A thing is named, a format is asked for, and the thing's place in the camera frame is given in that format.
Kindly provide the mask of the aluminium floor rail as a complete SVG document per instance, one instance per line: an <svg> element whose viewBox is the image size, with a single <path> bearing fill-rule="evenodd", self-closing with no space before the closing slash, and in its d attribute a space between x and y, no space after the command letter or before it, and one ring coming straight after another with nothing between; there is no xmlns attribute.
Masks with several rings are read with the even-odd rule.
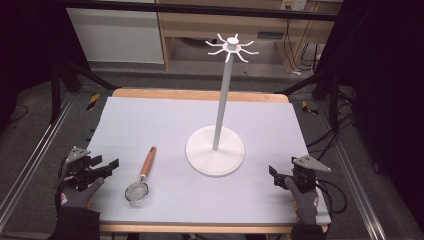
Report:
<svg viewBox="0 0 424 240"><path fill-rule="evenodd" d="M26 158L25 164L14 179L13 185L0 202L0 233L4 230L40 162L48 151L63 121L66 119L75 97L75 93L67 93L64 102L59 103L59 112L53 121L48 121L48 125L43 130L42 136L32 148L31 154Z"/></svg>
<svg viewBox="0 0 424 240"><path fill-rule="evenodd" d="M340 140L335 143L339 164L371 240L387 240L385 231Z"/></svg>

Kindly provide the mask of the black metal stand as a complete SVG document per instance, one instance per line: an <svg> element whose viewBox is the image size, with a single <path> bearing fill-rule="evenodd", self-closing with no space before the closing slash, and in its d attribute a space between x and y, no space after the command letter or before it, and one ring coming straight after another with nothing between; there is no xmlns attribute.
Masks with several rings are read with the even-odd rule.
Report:
<svg viewBox="0 0 424 240"><path fill-rule="evenodd" d="M106 80L98 77L90 70L74 63L70 60L57 60L51 67L51 100L52 100L52 114L51 123L54 123L61 113L61 89L60 83L63 83L68 91L77 93L82 89L82 85L78 79L78 75L82 75L89 80L97 83L107 90L116 90L115 86Z"/></svg>
<svg viewBox="0 0 424 240"><path fill-rule="evenodd" d="M337 102L339 92L339 81L333 71L319 71L318 73L315 73L314 75L300 81L299 83L296 83L295 85L285 90L278 91L278 94L288 96L294 93L295 91L300 90L310 84L315 84L315 89L312 93L312 97L314 100L323 100L327 94L330 95L328 120L330 126L333 129L338 129Z"/></svg>

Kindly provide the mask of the person's left hand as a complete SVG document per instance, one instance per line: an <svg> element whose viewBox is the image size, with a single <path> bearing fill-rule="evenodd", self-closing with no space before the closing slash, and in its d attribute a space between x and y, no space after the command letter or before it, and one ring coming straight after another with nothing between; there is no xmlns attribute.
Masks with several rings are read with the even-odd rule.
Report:
<svg viewBox="0 0 424 240"><path fill-rule="evenodd" d="M95 192L104 184L103 177L97 178L87 189L79 191L73 184L65 183L59 188L56 198L58 207L88 209Z"/></svg>

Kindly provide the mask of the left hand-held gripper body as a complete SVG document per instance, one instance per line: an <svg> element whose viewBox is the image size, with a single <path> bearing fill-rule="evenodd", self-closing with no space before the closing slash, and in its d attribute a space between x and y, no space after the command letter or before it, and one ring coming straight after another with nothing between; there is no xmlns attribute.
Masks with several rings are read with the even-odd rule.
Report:
<svg viewBox="0 0 424 240"><path fill-rule="evenodd" d="M85 190L92 183L90 173L93 167L90 166L90 151L74 146L65 159L65 181L69 181L79 191Z"/></svg>

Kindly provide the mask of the black frame crossbar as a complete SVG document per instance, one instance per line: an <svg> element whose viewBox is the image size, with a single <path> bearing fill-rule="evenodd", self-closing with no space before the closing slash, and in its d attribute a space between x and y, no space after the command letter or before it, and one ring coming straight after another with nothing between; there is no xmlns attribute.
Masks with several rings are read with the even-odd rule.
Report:
<svg viewBox="0 0 424 240"><path fill-rule="evenodd" d="M54 3L61 4L64 7L96 10L120 10L316 21L336 21L339 18L339 15L335 13L316 13L203 5L156 4L101 0L54 0Z"/></svg>

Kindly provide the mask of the white cabinet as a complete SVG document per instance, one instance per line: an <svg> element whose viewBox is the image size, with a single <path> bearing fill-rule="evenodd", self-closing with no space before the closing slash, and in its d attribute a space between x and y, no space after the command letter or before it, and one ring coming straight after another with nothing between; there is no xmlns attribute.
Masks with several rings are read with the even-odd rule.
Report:
<svg viewBox="0 0 424 240"><path fill-rule="evenodd" d="M89 61L164 63L155 13L76 8L67 12Z"/></svg>

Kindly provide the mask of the wooden-handled mesh strainer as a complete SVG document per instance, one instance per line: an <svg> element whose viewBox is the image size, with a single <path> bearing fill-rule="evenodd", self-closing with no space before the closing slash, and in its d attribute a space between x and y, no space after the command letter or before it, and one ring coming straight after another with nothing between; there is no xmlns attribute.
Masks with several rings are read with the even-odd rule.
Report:
<svg viewBox="0 0 424 240"><path fill-rule="evenodd" d="M143 163L143 166L140 171L140 179L132 184L130 184L125 190L125 199L131 204L137 204L141 202L149 193L149 186L145 182L147 175L152 167L157 148L152 147Z"/></svg>

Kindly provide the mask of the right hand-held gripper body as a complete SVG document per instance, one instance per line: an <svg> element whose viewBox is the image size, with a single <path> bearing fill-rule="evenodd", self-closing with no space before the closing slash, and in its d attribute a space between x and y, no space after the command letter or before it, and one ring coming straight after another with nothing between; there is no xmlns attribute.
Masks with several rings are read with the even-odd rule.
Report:
<svg viewBox="0 0 424 240"><path fill-rule="evenodd" d="M332 169L312 156L305 155L299 158L292 157L293 164L292 175L290 178L301 193L313 190L316 186L316 172L330 173Z"/></svg>

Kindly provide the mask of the light grey table mat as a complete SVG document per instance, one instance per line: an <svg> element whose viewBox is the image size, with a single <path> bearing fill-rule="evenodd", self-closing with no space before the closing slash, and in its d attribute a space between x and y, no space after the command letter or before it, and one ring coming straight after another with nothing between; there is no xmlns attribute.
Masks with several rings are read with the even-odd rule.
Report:
<svg viewBox="0 0 424 240"><path fill-rule="evenodd" d="M119 160L92 200L103 222L292 224L289 191L274 185L268 166L290 173L291 158L307 149L290 103L230 102L225 127L245 146L233 173L209 177L188 162L185 146L199 128L214 124L215 101L111 97L88 146L104 162ZM149 193L131 205L126 188L140 179L149 150L156 155L145 182Z"/></svg>

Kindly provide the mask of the person's right hand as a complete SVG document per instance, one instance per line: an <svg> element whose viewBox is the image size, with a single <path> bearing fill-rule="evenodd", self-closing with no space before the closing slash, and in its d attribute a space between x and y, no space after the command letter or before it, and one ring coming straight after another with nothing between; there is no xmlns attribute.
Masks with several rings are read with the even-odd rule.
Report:
<svg viewBox="0 0 424 240"><path fill-rule="evenodd" d="M295 212L298 222L306 225L315 225L318 194L315 188L302 193L292 178L286 178L285 184L291 192L295 202Z"/></svg>

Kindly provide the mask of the wall power outlet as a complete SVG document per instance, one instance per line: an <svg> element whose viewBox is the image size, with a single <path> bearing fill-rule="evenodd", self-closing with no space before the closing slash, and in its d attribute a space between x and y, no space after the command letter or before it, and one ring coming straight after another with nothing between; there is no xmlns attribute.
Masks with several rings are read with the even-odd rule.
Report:
<svg viewBox="0 0 424 240"><path fill-rule="evenodd" d="M303 11L307 0L282 0L281 10Z"/></svg>

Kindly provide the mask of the white hook rack stand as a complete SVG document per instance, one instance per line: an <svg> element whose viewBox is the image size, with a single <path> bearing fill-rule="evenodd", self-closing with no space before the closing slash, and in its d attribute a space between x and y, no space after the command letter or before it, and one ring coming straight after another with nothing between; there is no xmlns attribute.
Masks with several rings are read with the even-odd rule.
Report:
<svg viewBox="0 0 424 240"><path fill-rule="evenodd" d="M195 131L188 139L185 147L186 157L190 165L209 177L222 177L237 170L243 163L245 147L242 139L231 129L223 126L226 104L229 97L229 87L234 64L237 56L242 62L248 63L241 52L249 55L257 55L257 52L249 52L246 47L253 41L241 43L238 34L224 39L217 34L220 43L207 44L211 47L219 47L216 52L209 55L226 53L224 70L219 94L219 104L214 126L205 126Z"/></svg>

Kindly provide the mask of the yellow black hazard tape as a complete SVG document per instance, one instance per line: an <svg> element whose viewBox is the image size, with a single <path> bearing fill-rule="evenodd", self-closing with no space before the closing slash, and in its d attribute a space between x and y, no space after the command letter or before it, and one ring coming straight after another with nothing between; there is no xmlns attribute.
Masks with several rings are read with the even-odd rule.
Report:
<svg viewBox="0 0 424 240"><path fill-rule="evenodd" d="M307 101L302 101L302 111L307 112L313 115L319 115L319 111L315 109L310 109L308 107Z"/></svg>
<svg viewBox="0 0 424 240"><path fill-rule="evenodd" d="M90 98L89 104L87 105L87 110L92 110L100 97L99 93L93 94Z"/></svg>

